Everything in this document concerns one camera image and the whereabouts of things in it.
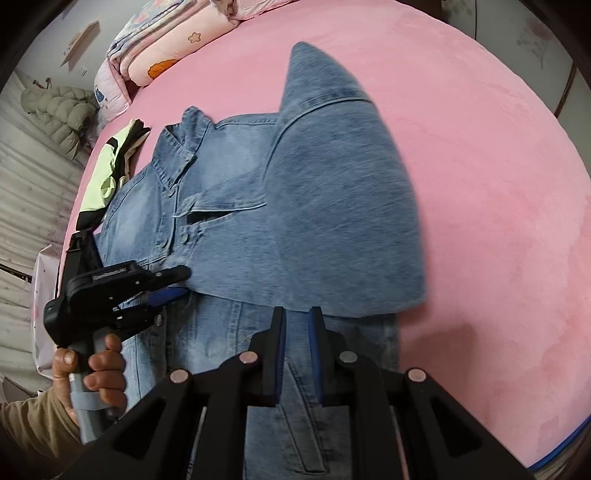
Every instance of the brown sleeve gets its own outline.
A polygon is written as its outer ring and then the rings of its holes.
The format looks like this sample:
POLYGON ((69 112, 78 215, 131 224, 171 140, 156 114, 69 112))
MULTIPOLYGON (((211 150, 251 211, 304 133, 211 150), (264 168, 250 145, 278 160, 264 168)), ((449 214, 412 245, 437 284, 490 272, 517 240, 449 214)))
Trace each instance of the brown sleeve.
POLYGON ((0 405, 0 452, 23 478, 61 474, 84 451, 79 435, 52 388, 37 398, 0 405))

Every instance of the screw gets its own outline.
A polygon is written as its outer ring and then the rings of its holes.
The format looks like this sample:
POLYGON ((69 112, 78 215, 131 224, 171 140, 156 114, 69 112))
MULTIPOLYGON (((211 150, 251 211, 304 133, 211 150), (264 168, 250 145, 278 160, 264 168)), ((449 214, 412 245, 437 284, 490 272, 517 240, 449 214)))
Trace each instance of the screw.
POLYGON ((427 374, 420 368, 411 368, 408 371, 408 377, 413 382, 424 382, 427 379, 427 374))
POLYGON ((186 370, 175 370, 170 374, 172 383, 183 383, 189 378, 189 373, 186 370))
POLYGON ((339 360, 344 364, 354 364, 359 357, 351 350, 345 350, 339 354, 339 360))
POLYGON ((247 350, 246 352, 242 352, 238 358, 243 364, 253 364, 258 360, 258 355, 256 352, 247 350))

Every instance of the pink bed sheet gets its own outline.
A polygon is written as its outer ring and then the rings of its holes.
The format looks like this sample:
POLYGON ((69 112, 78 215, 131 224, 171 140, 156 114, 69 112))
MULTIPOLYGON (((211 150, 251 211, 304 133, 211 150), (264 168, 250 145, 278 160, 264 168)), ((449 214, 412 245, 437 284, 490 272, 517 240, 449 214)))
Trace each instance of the pink bed sheet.
MULTIPOLYGON (((401 315, 421 366, 530 465, 591 413, 591 183, 516 75, 460 31, 393 0, 300 0, 245 22, 139 92, 158 133, 196 105, 215 121, 279 107, 291 47, 343 63, 378 105, 415 185, 428 299, 401 315)), ((73 232, 79 193, 68 229, 73 232)))

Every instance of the human hand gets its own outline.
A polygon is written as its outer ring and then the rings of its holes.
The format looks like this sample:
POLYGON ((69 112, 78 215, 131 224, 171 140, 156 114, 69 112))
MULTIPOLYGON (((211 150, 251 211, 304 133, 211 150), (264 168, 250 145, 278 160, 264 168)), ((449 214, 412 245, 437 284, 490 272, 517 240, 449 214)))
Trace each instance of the human hand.
MULTIPOLYGON (((127 407, 125 396, 125 360, 121 355, 121 340, 114 333, 105 337, 104 350, 95 353, 88 359, 88 364, 94 371, 84 377, 84 385, 91 391, 98 391, 100 399, 118 408, 121 413, 127 407)), ((67 348, 59 348, 53 355, 53 389, 68 416, 78 425, 76 413, 70 401, 70 380, 68 375, 77 368, 76 353, 67 348)))

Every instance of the curtain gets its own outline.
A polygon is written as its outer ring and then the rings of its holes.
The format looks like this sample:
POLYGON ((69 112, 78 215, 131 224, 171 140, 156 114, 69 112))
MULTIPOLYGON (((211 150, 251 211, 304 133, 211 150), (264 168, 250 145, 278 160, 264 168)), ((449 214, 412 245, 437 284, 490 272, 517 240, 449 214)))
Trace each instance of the curtain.
MULTIPOLYGON (((31 275, 44 247, 63 246, 83 168, 29 120, 24 88, 13 73, 0 93, 0 264, 31 275)), ((0 374, 36 390, 30 305, 30 285, 0 270, 0 374)))

